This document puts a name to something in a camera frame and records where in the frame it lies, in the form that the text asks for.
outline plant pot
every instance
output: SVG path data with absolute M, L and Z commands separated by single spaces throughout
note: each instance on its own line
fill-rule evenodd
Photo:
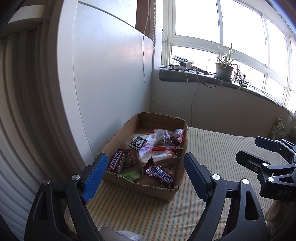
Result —
M 225 68 L 224 64 L 219 67 L 220 64 L 221 63 L 216 63 L 216 78 L 231 83 L 230 79 L 233 68 L 231 66 L 226 66 Z

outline mattress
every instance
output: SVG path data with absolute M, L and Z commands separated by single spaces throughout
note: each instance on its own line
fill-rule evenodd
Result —
M 245 150 L 273 165 L 284 164 L 285 160 L 277 153 L 256 147 L 254 141 L 253 137 L 232 136 L 188 127 L 187 152 L 192 152 L 199 163 L 207 166 L 211 173 L 218 173 L 226 180 L 238 182 L 247 178 L 265 214 L 272 200 L 259 196 L 260 183 L 256 174 L 238 165 L 235 155 L 238 151 Z M 225 201 L 214 239 L 221 237 L 223 233 L 230 201 Z M 198 198 L 186 174 L 170 203 L 102 180 L 94 198 L 86 206 L 98 229 L 107 226 L 115 231 L 128 230 L 141 234 L 145 241 L 181 241 L 187 240 L 193 232 L 205 203 Z M 75 232 L 71 218 L 66 218 L 66 222 Z

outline snickers wrapper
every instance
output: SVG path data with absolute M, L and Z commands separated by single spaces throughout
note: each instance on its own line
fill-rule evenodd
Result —
M 112 161 L 110 162 L 107 170 L 115 173 L 120 173 L 124 162 L 126 161 L 128 152 L 125 152 L 122 149 L 118 149 L 113 157 Z
M 144 166 L 143 174 L 157 181 L 160 185 L 164 186 L 165 188 L 173 187 L 173 177 L 169 175 L 166 171 L 161 169 L 158 165 L 156 165 L 152 157 Z

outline window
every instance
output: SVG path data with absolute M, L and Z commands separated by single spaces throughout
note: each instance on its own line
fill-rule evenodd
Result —
M 232 43 L 235 50 L 265 64 L 266 46 L 261 15 L 233 0 L 220 0 L 220 3 L 223 45 L 230 47 Z
M 296 110 L 296 93 L 293 91 L 290 91 L 287 108 L 288 108 L 288 110 L 291 110 L 292 112 L 294 112 Z
M 216 0 L 176 0 L 176 35 L 218 43 L 219 23 Z
M 246 80 L 251 83 L 252 87 L 254 86 L 258 90 L 263 90 L 264 73 L 236 60 L 233 61 L 233 64 L 239 64 L 241 72 L 246 75 Z M 232 78 L 234 77 L 235 69 L 236 67 L 233 69 Z
M 274 79 L 268 77 L 265 92 L 279 101 L 283 100 L 285 88 L 276 82 Z
M 172 46 L 172 55 L 185 58 L 191 61 L 193 65 L 200 66 L 199 68 L 205 71 L 216 72 L 215 62 L 217 62 L 217 54 L 198 49 Z
M 266 19 L 269 36 L 270 60 L 269 67 L 275 70 L 285 81 L 287 81 L 288 52 L 285 35 L 274 24 Z
M 271 18 L 239 0 L 163 1 L 163 65 L 171 63 L 172 54 L 215 72 L 217 55 L 232 44 L 237 59 L 233 63 L 246 79 L 295 111 L 296 43 L 278 16 L 273 18 L 273 10 L 266 10 L 268 5 L 261 10 Z
M 291 68 L 291 76 L 292 76 L 292 85 L 291 87 L 296 90 L 296 43 L 292 36 L 290 36 L 291 42 L 291 51 L 292 51 L 292 68 Z

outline blue gripper pad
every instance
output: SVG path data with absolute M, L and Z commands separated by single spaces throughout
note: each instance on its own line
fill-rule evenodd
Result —
M 278 142 L 264 138 L 264 137 L 257 137 L 255 140 L 255 144 L 258 147 L 264 148 L 272 152 L 280 151 L 280 146 Z
M 199 198 L 209 202 L 212 192 L 211 173 L 206 166 L 199 164 L 192 153 L 184 156 L 184 167 Z
M 87 203 L 89 199 L 92 199 L 98 189 L 98 186 L 103 178 L 103 175 L 108 166 L 108 157 L 105 153 L 100 153 L 99 156 L 96 158 L 94 163 L 90 166 L 86 166 L 85 169 L 82 171 L 81 175 L 84 182 L 84 192 L 82 194 L 82 201 Z M 91 169 L 90 174 L 88 175 L 86 168 Z

